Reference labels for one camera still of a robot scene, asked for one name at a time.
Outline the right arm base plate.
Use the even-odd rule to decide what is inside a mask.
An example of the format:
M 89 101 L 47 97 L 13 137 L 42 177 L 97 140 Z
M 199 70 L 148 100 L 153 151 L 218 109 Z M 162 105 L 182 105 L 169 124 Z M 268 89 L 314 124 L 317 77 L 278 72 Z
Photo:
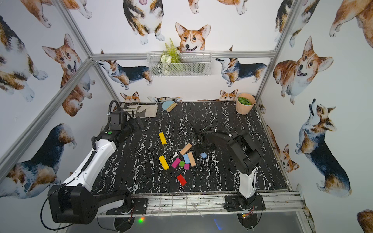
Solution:
M 264 211 L 266 206 L 263 196 L 255 193 L 252 197 L 246 199 L 241 194 L 224 197 L 225 203 L 223 208 L 228 212 L 237 211 Z

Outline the small light blue block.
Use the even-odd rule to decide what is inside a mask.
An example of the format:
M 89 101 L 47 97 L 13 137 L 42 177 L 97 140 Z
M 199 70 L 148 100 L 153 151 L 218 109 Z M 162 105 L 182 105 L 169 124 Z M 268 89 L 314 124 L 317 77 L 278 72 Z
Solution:
M 205 152 L 201 153 L 200 155 L 201 155 L 201 157 L 202 157 L 203 159 L 206 159 L 206 158 L 207 158 L 207 154 L 206 154 Z

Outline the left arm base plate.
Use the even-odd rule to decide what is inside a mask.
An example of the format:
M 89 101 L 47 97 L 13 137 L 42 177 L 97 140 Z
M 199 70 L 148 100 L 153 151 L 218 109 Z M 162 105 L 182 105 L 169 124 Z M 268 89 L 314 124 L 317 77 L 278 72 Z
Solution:
M 129 214 L 134 215 L 144 215 L 147 212 L 148 198 L 134 198 L 132 199 L 133 206 Z

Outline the short yellow block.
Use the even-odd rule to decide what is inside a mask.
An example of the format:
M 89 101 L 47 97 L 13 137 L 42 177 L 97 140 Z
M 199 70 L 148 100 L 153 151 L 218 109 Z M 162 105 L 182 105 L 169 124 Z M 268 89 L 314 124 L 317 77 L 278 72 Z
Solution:
M 166 141 L 166 138 L 164 136 L 164 133 L 160 133 L 159 134 L 159 138 L 161 140 L 162 145 L 166 145 L 167 144 L 167 141 Z

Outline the magenta rectangular block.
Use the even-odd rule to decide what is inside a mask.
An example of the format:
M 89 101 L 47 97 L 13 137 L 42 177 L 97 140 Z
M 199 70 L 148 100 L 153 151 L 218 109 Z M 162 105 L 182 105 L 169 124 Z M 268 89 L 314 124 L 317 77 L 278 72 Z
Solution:
M 172 167 L 173 167 L 174 169 L 176 169 L 177 166 L 179 166 L 180 162 L 181 162 L 181 160 L 180 160 L 179 158 L 176 158 L 176 159 L 173 161 L 173 163 L 172 163 Z

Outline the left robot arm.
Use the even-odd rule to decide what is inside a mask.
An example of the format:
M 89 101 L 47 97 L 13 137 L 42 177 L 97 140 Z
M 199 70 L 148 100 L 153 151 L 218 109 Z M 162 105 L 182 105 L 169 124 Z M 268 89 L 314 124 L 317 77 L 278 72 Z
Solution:
M 51 217 L 55 223 L 89 224 L 98 214 L 120 209 L 130 212 L 134 203 L 128 190 L 94 195 L 91 190 L 100 171 L 117 147 L 133 133 L 144 130 L 141 118 L 132 118 L 123 124 L 107 125 L 97 137 L 92 137 L 92 149 L 61 185 L 48 192 Z

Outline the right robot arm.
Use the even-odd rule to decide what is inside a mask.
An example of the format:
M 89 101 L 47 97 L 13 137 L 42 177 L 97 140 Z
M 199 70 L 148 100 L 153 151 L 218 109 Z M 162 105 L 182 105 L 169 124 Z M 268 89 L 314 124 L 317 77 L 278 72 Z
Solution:
M 228 156 L 232 158 L 236 169 L 240 172 L 240 198 L 244 201 L 252 199 L 256 193 L 256 174 L 263 152 L 249 136 L 249 132 L 235 134 L 212 126 L 204 128 L 192 126 L 191 130 L 197 140 L 195 144 L 197 152 L 209 153 L 219 147 L 226 148 Z

